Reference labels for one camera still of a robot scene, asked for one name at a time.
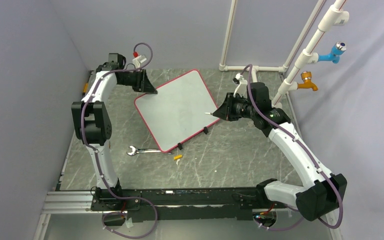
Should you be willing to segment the yellow marker cap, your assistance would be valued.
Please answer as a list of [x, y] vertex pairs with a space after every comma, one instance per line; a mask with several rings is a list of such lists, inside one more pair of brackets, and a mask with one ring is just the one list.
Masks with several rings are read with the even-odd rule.
[[180, 160], [182, 157], [183, 157], [183, 156], [182, 156], [181, 154], [179, 154], [179, 155], [176, 155], [176, 156], [173, 158], [173, 160], [174, 160], [174, 161], [177, 161], [177, 160]]

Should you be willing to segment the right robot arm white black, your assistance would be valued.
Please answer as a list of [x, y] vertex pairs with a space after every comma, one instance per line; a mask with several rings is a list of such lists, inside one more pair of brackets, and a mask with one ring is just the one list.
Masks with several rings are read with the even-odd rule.
[[288, 115], [271, 104], [269, 89], [262, 82], [252, 82], [246, 96], [226, 94], [221, 106], [211, 116], [224, 121], [250, 119], [272, 141], [297, 172], [302, 185], [282, 183], [271, 178], [256, 187], [256, 203], [267, 208], [273, 202], [295, 208], [308, 221], [319, 219], [334, 210], [343, 214], [347, 180], [334, 174], [309, 150], [298, 135]]

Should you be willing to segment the whiteboard with red rim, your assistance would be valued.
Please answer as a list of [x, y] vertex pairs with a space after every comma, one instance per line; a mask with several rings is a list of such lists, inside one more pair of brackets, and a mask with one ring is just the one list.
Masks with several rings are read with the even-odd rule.
[[157, 94], [142, 94], [134, 106], [159, 150], [168, 153], [203, 132], [219, 118], [205, 113], [218, 106], [201, 73], [192, 69], [156, 88]]

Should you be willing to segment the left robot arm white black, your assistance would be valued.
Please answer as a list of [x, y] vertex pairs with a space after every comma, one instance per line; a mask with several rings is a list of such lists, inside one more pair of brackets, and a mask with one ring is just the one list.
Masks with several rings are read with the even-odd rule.
[[133, 53], [134, 68], [126, 69], [126, 58], [110, 53], [108, 61], [95, 70], [95, 79], [81, 101], [71, 105], [76, 137], [82, 141], [92, 159], [97, 178], [96, 197], [104, 197], [104, 204], [111, 210], [119, 209], [124, 196], [116, 176], [110, 153], [112, 123], [105, 102], [116, 85], [131, 87], [133, 91], [157, 94], [144, 69], [151, 57]]

